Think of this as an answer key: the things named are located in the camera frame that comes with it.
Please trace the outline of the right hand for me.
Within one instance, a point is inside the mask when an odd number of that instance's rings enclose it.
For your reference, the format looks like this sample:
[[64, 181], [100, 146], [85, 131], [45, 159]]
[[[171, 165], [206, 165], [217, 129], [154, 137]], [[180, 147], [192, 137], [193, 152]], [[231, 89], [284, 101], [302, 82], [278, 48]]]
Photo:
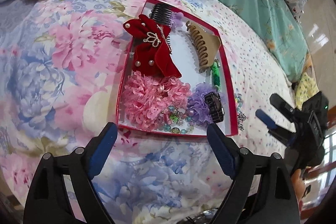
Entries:
[[299, 212], [302, 211], [302, 206], [303, 206], [302, 198], [303, 198], [303, 195], [304, 195], [305, 189], [306, 189], [306, 186], [303, 182], [303, 179], [300, 176], [301, 176], [301, 170], [300, 169], [297, 169], [294, 172], [294, 174], [292, 174], [292, 176], [291, 176], [291, 183], [293, 185], [293, 189], [294, 189], [295, 196], [296, 196], [296, 199], [297, 199]]

